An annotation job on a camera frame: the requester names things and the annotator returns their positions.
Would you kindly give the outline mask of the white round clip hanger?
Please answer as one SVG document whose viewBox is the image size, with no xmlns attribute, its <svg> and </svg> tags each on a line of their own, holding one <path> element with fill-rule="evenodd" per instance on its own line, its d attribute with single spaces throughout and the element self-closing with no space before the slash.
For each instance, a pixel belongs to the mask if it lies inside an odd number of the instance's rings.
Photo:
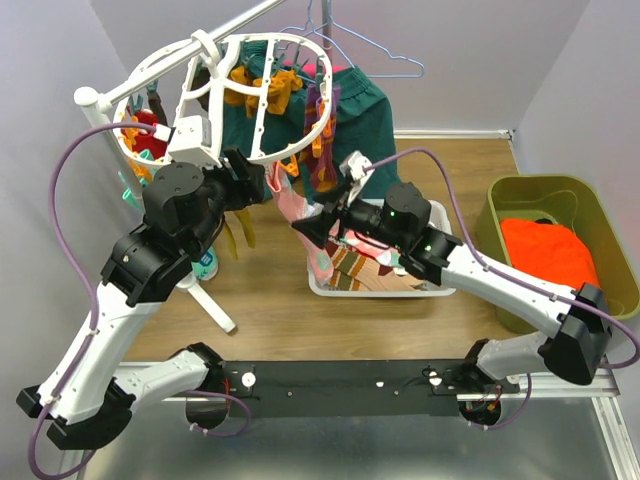
<svg viewBox="0 0 640 480">
<path fill-rule="evenodd" d="M 204 47 L 198 58 L 181 64 L 186 65 L 187 72 L 174 121 L 168 127 L 172 127 L 178 118 L 199 115 L 208 118 L 223 136 L 224 106 L 245 106 L 247 116 L 255 120 L 249 160 L 254 164 L 270 165 L 303 151 L 327 124 L 332 105 L 332 65 L 316 43 L 287 33 L 229 34 L 212 45 L 210 39 L 206 42 L 202 37 L 198 42 Z M 326 110 L 303 138 L 280 151 L 266 154 L 261 149 L 266 131 L 265 115 L 284 113 L 291 95 L 304 86 L 295 71 L 300 65 L 296 62 L 285 64 L 285 55 L 278 49 L 280 45 L 296 46 L 316 56 L 323 72 L 315 85 L 326 101 Z M 135 125 L 139 116 L 131 104 L 133 95 L 128 98 L 126 107 L 124 101 L 112 106 L 115 110 L 114 133 L 119 130 L 116 137 L 120 145 L 124 143 L 124 149 L 133 153 L 134 158 L 130 157 L 129 161 L 159 168 L 166 165 L 162 160 L 167 144 L 154 138 L 148 125 Z"/>
</svg>

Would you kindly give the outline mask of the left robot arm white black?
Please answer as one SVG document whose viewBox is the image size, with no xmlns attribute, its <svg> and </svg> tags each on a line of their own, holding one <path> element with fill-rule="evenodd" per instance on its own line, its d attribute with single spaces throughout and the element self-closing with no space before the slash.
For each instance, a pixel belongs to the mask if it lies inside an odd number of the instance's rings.
<svg viewBox="0 0 640 480">
<path fill-rule="evenodd" d="M 172 162 L 143 190 L 141 225 L 118 240 L 85 323 L 50 377 L 24 388 L 18 406 L 49 421 L 60 450 L 96 450 L 115 440 L 141 407 L 195 390 L 224 393 L 222 358 L 203 343 L 129 378 L 115 371 L 147 320 L 212 245 L 228 211 L 262 201 L 265 169 L 238 150 L 222 166 Z"/>
</svg>

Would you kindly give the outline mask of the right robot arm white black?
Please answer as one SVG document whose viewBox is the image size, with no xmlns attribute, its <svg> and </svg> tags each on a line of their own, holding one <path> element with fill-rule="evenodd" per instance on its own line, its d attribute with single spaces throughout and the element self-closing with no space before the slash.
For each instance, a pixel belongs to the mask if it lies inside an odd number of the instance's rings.
<svg viewBox="0 0 640 480">
<path fill-rule="evenodd" d="M 382 205 L 344 187 L 322 196 L 314 216 L 293 222 L 319 248 L 332 228 L 350 230 L 395 248 L 413 277 L 474 294 L 527 322 L 533 333 L 476 342 L 452 379 L 480 392 L 510 375 L 548 371 L 577 385 L 592 382 L 612 336 L 603 292 L 540 280 L 483 256 L 429 223 L 431 204 L 411 183 L 394 185 Z"/>
</svg>

